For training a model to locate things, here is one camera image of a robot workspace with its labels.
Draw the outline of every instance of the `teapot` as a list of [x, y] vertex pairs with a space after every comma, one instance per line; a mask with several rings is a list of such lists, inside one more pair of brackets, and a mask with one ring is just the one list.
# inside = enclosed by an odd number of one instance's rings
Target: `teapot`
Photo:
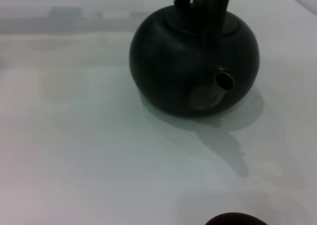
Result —
[[260, 65], [257, 40], [229, 0], [174, 0], [149, 17], [130, 47], [130, 71], [145, 98], [163, 111], [208, 116], [239, 102]]

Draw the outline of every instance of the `teapot lid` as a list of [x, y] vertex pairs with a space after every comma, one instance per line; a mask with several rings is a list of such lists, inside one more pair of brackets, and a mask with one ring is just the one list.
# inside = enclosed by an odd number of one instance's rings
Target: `teapot lid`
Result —
[[175, 0], [164, 16], [166, 24], [183, 34], [227, 37], [238, 29], [237, 17], [226, 12], [229, 0]]

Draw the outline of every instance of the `teapot body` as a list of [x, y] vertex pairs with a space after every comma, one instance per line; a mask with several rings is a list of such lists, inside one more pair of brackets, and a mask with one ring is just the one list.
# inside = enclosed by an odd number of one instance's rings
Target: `teapot body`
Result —
[[169, 25], [166, 16], [175, 8], [151, 14], [132, 40], [130, 70], [137, 87], [151, 103], [179, 116], [207, 116], [230, 108], [247, 94], [258, 73], [260, 56], [253, 32], [227, 12], [230, 31], [223, 31], [215, 50], [205, 35]]

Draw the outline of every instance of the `dark cup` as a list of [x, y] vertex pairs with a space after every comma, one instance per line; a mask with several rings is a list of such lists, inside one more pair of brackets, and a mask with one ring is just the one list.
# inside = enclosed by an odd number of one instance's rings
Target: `dark cup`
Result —
[[241, 213], [221, 214], [211, 219], [206, 225], [267, 225], [261, 220]]

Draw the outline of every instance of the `cast iron teapot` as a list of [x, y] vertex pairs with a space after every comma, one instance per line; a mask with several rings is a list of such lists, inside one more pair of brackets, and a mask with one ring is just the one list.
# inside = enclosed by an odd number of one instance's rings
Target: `cast iron teapot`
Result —
[[137, 30], [130, 69], [143, 95], [179, 116], [207, 116], [240, 101], [260, 64], [251, 29], [229, 0], [175, 0]]

